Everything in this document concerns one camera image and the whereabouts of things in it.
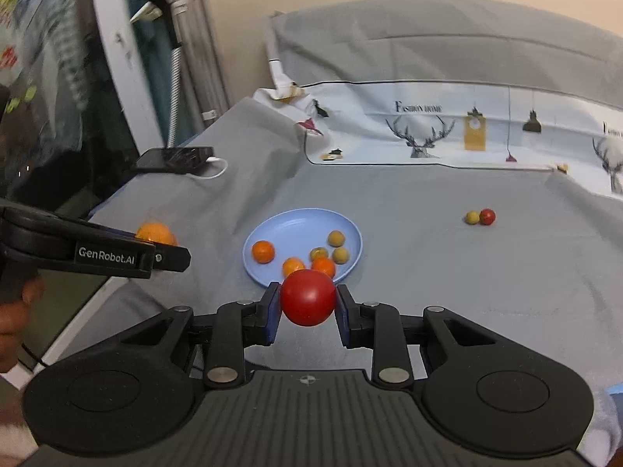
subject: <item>blue plate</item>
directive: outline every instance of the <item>blue plate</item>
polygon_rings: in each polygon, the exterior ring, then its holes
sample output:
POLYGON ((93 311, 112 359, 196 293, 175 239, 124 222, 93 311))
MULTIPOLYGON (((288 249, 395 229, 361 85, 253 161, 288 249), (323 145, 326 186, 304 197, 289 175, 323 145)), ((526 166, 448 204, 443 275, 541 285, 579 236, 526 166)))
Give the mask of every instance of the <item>blue plate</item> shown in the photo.
POLYGON ((334 283, 340 282, 348 275, 361 257, 363 241, 359 228, 342 214, 326 209, 296 209, 282 212, 266 219, 251 232, 242 248, 242 263, 253 277, 263 286, 271 282, 283 281, 281 267, 283 262, 296 256, 311 267, 310 251, 316 247, 324 247, 329 257, 334 249, 326 243, 326 238, 333 230, 339 230, 346 237, 344 247, 351 257, 344 265, 336 265, 334 283), (267 240, 275 246, 275 259, 266 264, 257 263, 251 255, 251 247, 259 240, 267 240))

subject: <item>teal curtain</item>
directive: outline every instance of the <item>teal curtain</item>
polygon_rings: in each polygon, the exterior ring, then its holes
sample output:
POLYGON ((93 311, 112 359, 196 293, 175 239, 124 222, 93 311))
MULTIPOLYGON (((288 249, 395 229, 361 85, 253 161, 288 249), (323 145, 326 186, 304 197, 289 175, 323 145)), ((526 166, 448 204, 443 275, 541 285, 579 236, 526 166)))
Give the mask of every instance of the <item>teal curtain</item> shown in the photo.
MULTIPOLYGON (((145 1, 128 0, 128 3, 130 15, 134 15, 145 4, 145 1)), ((160 132, 164 142, 166 142, 171 109, 171 46, 167 38, 166 27, 162 19, 155 19, 152 22, 139 21, 133 26, 147 82, 150 86, 151 98, 158 117, 158 124, 160 124, 160 132)), ((194 134, 184 90, 180 90, 176 144, 188 140, 194 134)))

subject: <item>red ball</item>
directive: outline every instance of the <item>red ball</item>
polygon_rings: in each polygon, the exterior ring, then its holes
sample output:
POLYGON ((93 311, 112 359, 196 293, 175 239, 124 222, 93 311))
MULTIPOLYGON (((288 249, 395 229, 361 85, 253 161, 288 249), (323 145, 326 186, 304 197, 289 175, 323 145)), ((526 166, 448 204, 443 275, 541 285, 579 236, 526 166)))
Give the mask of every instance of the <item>red ball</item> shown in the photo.
POLYGON ((335 284, 328 275, 302 269, 288 275, 281 285, 281 309, 300 326, 316 326, 335 308, 335 284))
POLYGON ((495 221, 495 212, 492 209, 483 209, 480 211, 480 222, 482 225, 491 225, 495 221))

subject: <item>gray fabric cover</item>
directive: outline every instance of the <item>gray fabric cover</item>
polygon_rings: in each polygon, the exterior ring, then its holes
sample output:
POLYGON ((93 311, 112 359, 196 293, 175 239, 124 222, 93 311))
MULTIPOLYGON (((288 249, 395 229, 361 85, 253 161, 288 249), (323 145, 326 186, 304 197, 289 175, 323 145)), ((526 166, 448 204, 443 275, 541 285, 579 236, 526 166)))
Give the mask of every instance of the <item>gray fabric cover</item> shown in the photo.
MULTIPOLYGON (((93 218, 123 230, 161 219, 189 248, 190 268, 123 287, 70 351, 160 307, 213 313, 225 302, 259 299, 261 287, 242 266, 245 238, 275 213, 323 207, 351 218, 363 234, 362 258, 345 280, 357 301, 387 302, 403 314, 444 305, 569 365, 594 386, 623 380, 619 202, 559 173, 312 165, 302 130, 250 99, 193 144, 213 145, 230 169, 212 181, 137 177, 93 218), (498 215, 493 226, 462 222, 466 211, 487 206, 498 215)), ((284 318, 275 345, 248 348, 247 355, 275 368, 371 363, 369 351, 341 347, 332 319, 306 329, 284 318)))
POLYGON ((300 86, 447 80, 539 88, 623 106, 623 39, 490 0, 363 0, 273 17, 269 59, 300 86))

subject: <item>smartphone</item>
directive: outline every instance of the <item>smartphone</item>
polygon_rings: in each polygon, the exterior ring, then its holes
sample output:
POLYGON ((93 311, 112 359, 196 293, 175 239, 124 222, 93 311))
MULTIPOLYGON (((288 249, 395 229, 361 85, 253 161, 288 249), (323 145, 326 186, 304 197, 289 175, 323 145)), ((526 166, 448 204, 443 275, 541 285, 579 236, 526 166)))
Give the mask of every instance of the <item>smartphone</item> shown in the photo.
POLYGON ((170 147, 145 151, 136 161, 137 174, 160 172, 198 175, 208 168, 208 158, 214 156, 213 147, 170 147))

